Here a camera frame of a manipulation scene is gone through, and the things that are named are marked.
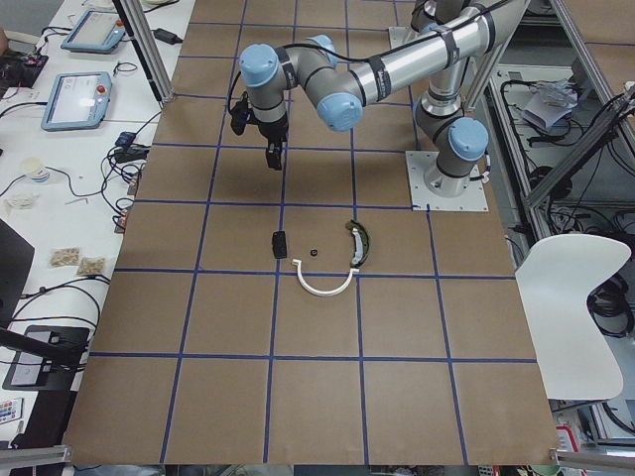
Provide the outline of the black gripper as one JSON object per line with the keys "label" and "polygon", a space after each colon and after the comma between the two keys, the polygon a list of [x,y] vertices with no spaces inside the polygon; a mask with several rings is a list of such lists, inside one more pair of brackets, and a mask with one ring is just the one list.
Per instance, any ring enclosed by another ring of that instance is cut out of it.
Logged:
{"label": "black gripper", "polygon": [[282,116],[281,118],[273,122],[266,122],[258,119],[257,126],[260,134],[268,140],[267,150],[265,151],[268,168],[275,171],[280,171],[283,168],[283,144],[286,143],[288,140],[288,117]]}

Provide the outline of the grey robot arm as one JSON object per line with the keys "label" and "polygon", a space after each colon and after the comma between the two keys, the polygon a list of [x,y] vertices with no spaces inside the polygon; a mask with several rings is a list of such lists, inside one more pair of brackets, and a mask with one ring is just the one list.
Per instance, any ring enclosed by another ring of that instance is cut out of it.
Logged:
{"label": "grey robot arm", "polygon": [[425,186],[437,196],[458,197],[489,142],[485,126],[462,113],[462,71],[470,58],[499,50],[525,11],[523,1],[439,4],[427,32],[397,48],[353,59],[343,71],[336,68],[337,54],[326,35],[278,48],[251,45],[239,57],[246,90],[229,111],[232,131],[241,135],[247,125],[256,125],[268,141],[268,166],[278,170],[289,131],[285,91],[301,87],[321,121],[332,131],[346,132],[361,120],[364,107],[425,79],[428,88],[414,118],[438,149],[424,173]]}

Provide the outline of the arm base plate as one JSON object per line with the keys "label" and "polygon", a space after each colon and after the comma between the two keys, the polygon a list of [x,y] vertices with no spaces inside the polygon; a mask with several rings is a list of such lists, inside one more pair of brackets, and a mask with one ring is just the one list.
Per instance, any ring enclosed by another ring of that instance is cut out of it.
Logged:
{"label": "arm base plate", "polygon": [[445,176],[438,152],[406,153],[411,207],[415,211],[488,212],[484,178],[477,165],[463,178]]}

